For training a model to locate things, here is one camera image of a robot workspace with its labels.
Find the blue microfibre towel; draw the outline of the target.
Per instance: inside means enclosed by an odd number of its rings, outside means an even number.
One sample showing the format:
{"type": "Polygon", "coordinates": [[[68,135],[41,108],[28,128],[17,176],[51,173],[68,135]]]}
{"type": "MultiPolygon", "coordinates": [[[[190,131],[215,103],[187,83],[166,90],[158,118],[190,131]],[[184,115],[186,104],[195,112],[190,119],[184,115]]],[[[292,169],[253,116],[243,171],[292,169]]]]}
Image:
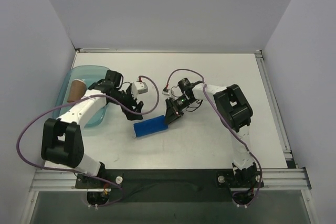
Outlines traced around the blue microfibre towel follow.
{"type": "Polygon", "coordinates": [[[165,124],[165,116],[160,115],[133,125],[135,137],[143,137],[168,129],[165,124]]]}

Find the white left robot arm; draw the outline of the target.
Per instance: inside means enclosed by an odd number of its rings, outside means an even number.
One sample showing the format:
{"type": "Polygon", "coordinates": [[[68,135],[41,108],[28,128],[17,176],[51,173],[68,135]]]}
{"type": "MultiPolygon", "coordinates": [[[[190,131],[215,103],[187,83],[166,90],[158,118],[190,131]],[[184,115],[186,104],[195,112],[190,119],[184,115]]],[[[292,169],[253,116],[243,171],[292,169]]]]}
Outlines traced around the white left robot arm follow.
{"type": "Polygon", "coordinates": [[[48,119],[43,128],[42,159],[88,174],[87,182],[92,187],[102,187],[106,183],[105,165],[85,154],[82,130],[110,102],[120,102],[122,112],[129,121],[142,119],[143,102],[137,97],[146,93],[148,86],[142,81],[135,81],[126,90],[121,90],[122,81],[121,73],[108,70],[103,79],[87,88],[81,102],[58,118],[48,119]]]}

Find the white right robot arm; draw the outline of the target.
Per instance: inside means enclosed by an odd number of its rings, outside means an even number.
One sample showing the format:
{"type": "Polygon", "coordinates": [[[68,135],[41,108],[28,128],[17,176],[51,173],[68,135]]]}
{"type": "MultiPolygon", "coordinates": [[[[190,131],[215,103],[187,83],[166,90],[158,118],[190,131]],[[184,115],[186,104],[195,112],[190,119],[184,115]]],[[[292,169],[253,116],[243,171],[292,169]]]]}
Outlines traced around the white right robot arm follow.
{"type": "Polygon", "coordinates": [[[165,100],[164,123],[169,125],[181,118],[191,104],[207,101],[219,116],[223,125],[231,133],[233,151],[233,181],[239,187],[257,182],[260,173],[257,162],[251,155],[249,127],[253,110],[236,84],[227,87],[207,85],[203,81],[191,83],[188,78],[178,82],[182,93],[178,98],[165,100]]]}

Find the translucent blue plastic tray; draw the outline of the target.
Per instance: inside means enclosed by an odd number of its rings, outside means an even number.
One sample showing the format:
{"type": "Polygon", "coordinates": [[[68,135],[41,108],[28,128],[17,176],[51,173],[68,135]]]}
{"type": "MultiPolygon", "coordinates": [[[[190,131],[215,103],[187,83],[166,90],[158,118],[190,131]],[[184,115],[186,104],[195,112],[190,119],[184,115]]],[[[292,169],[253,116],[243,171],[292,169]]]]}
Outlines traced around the translucent blue plastic tray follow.
{"type": "MultiPolygon", "coordinates": [[[[95,65],[77,66],[71,69],[63,81],[55,106],[81,99],[90,85],[105,78],[108,70],[109,68],[107,67],[95,65]]],[[[55,110],[52,118],[56,119],[66,113],[70,108],[71,107],[66,107],[55,110]]],[[[85,127],[98,126],[103,121],[106,109],[107,105],[92,116],[85,127]]]]}

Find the rolled brown towel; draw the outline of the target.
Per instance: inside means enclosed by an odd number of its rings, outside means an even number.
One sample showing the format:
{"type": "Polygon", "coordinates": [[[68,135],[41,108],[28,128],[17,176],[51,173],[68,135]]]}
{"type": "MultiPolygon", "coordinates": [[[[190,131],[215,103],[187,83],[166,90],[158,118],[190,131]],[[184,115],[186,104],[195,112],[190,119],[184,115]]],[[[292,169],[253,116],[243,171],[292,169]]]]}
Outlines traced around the rolled brown towel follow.
{"type": "Polygon", "coordinates": [[[79,79],[73,80],[70,85],[67,102],[72,103],[80,100],[84,96],[86,90],[87,86],[82,80],[79,79]]]}

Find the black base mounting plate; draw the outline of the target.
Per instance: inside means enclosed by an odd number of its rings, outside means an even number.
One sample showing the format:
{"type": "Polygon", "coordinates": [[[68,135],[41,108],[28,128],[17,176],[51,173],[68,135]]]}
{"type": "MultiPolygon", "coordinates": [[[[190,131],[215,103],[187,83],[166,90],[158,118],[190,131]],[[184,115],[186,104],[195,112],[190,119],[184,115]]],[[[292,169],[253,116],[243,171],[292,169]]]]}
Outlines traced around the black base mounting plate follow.
{"type": "Polygon", "coordinates": [[[89,203],[234,202],[249,205],[264,182],[259,171],[233,169],[108,169],[103,180],[79,174],[75,188],[89,203]]]}

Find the front aluminium frame rail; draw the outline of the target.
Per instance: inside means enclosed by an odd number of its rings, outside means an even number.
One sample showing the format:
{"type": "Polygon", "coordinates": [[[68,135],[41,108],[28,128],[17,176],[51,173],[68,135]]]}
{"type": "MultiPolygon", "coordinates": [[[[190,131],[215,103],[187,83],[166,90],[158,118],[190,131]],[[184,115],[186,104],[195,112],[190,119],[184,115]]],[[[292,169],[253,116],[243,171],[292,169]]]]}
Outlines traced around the front aluminium frame rail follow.
{"type": "MultiPolygon", "coordinates": [[[[264,169],[257,182],[239,183],[230,169],[110,169],[108,179],[125,188],[128,185],[192,185],[200,188],[229,187],[244,190],[250,187],[270,190],[311,189],[308,174],[301,168],[264,169]]],[[[38,170],[35,172],[30,191],[102,191],[108,185],[98,179],[75,175],[71,172],[38,170]]]]}

